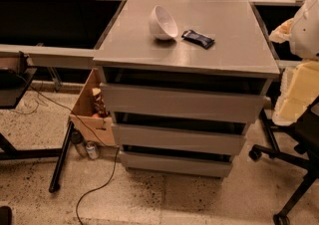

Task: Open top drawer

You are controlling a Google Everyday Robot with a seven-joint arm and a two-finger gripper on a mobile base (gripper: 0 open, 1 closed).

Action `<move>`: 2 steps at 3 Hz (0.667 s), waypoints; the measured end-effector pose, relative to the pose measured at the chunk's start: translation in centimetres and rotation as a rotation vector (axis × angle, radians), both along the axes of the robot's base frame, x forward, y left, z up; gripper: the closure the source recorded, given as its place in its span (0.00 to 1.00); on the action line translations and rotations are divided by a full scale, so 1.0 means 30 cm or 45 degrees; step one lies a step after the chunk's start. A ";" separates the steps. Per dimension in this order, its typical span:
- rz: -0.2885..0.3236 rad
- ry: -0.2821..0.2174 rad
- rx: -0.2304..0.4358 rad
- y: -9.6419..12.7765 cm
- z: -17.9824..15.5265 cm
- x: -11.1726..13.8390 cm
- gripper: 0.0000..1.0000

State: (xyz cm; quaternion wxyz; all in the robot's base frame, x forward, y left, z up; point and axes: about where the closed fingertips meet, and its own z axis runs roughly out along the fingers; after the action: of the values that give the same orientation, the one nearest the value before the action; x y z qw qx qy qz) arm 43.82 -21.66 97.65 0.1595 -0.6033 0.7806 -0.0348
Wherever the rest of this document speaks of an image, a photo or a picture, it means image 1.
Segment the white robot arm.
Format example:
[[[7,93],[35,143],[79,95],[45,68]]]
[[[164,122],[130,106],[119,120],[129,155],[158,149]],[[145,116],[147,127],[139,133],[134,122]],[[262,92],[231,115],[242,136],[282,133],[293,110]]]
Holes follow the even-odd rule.
[[[295,16],[273,30],[269,39],[289,43],[290,52],[302,59],[287,67],[281,78],[272,121],[287,126],[306,112],[319,97],[319,0],[306,0]]]

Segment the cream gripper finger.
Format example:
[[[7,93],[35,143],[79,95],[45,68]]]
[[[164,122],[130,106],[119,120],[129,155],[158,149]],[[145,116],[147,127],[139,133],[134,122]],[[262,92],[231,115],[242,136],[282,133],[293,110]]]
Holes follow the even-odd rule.
[[[290,18],[279,25],[275,30],[273,30],[269,35],[269,40],[274,43],[282,44],[284,42],[292,42],[291,36],[291,26],[293,19]]]
[[[319,97],[319,63],[309,61],[295,68],[286,68],[280,85],[272,121],[281,126],[288,126],[306,112],[308,107]]]

